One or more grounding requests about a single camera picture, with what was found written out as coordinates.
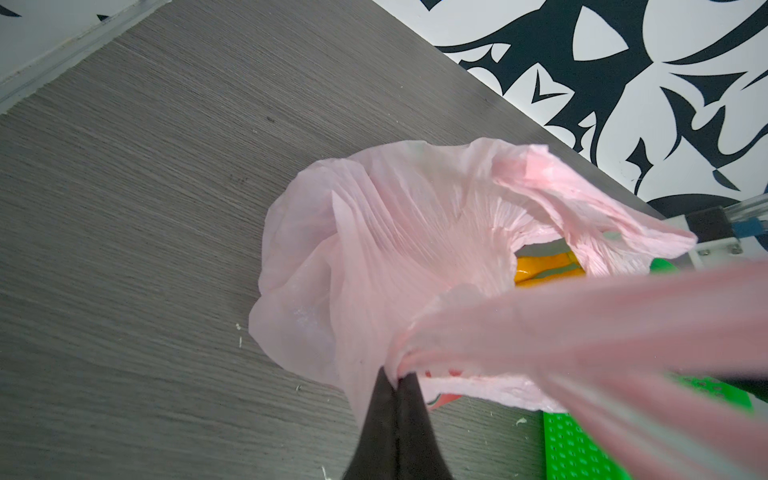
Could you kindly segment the yellow fruit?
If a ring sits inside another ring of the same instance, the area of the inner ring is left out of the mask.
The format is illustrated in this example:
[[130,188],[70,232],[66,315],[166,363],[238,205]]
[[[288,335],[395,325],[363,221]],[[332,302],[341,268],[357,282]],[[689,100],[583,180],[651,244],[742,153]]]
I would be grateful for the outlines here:
[[529,288],[556,280],[583,277],[586,272],[573,252],[551,256],[520,256],[517,258],[515,285]]

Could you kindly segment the pink plastic bag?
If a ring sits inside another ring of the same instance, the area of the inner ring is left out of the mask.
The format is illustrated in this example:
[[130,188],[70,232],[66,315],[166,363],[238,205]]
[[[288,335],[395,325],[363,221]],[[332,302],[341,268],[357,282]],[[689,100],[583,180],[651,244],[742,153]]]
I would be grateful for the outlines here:
[[[269,208],[249,331],[281,367],[340,388],[357,420],[378,371],[528,409],[568,409],[542,289],[662,276],[696,236],[593,186],[544,146],[403,141],[321,160]],[[517,258],[573,252],[586,272],[529,288]]]

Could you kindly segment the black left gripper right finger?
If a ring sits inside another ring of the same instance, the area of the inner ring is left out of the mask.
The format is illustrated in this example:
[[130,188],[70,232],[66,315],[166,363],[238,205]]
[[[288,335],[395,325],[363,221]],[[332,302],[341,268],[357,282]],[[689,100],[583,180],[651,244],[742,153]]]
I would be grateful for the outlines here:
[[452,480],[415,373],[399,380],[396,406],[397,479]]

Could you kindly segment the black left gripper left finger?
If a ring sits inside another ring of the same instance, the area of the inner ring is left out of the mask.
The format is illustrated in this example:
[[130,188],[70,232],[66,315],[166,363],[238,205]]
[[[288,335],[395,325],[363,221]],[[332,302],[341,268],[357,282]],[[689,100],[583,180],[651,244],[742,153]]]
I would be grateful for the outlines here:
[[344,480],[393,480],[398,476],[397,397],[384,368],[378,371],[355,453]]

